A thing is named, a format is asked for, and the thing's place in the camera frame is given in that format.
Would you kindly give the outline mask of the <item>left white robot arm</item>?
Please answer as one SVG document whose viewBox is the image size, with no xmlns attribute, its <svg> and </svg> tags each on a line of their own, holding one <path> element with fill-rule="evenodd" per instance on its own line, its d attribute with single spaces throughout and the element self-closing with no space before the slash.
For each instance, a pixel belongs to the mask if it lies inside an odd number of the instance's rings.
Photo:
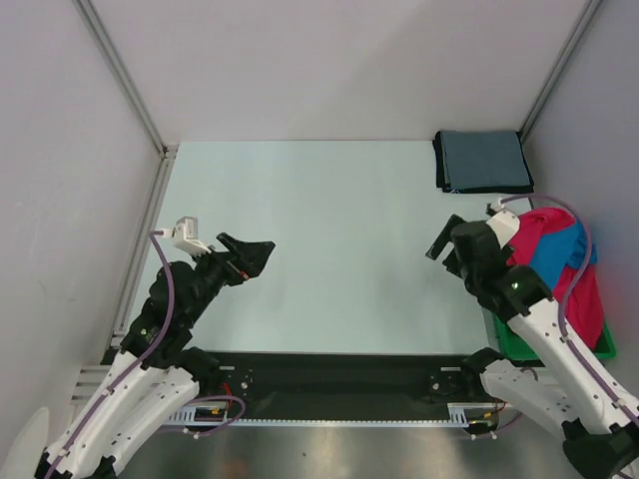
<svg viewBox="0 0 639 479">
<path fill-rule="evenodd" d="M 188 344 L 192 329 L 228 286 L 257 278 L 276 245 L 220 233 L 216 251 L 189 232 L 187 219 L 151 231 L 161 268 L 111 367 L 84 408 L 47 446 L 37 478 L 115 478 L 178 409 L 221 386 L 220 366 Z"/>
</svg>

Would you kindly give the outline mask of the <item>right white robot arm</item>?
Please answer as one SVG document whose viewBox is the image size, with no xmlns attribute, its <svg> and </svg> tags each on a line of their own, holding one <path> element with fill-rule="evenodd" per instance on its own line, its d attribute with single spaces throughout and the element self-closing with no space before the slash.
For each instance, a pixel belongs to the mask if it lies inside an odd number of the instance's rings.
<svg viewBox="0 0 639 479">
<path fill-rule="evenodd" d="M 472 400 L 501 399 L 560 439 L 582 477 L 621 475 L 638 458 L 638 399 L 574 331 L 539 275 L 508 264 L 508 243 L 518 230 L 519 219 L 508 210 L 486 221 L 453 215 L 426 255 L 437 259 L 450 245 L 446 270 L 535 351 L 558 386 L 542 384 L 486 347 L 467 358 L 461 390 Z"/>
</svg>

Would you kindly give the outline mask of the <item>pink t shirt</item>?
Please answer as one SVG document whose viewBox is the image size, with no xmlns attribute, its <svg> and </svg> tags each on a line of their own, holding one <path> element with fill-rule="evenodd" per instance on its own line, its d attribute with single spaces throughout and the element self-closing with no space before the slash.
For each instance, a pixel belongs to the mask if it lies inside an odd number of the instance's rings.
<svg viewBox="0 0 639 479">
<path fill-rule="evenodd" d="M 533 249 L 536 246 L 542 230 L 549 223 L 559 219 L 575 218 L 568 212 L 558 208 L 542 208 L 529 211 L 519 216 L 520 227 L 518 233 L 509 242 L 512 255 L 508 260 L 511 265 L 528 265 Z M 604 312 L 596 280 L 595 264 L 598 261 L 596 247 L 592 245 L 591 254 L 586 257 L 575 272 L 565 292 L 553 297 L 560 301 L 568 294 L 565 315 L 576 333 L 591 349 L 596 345 L 604 323 Z"/>
</svg>

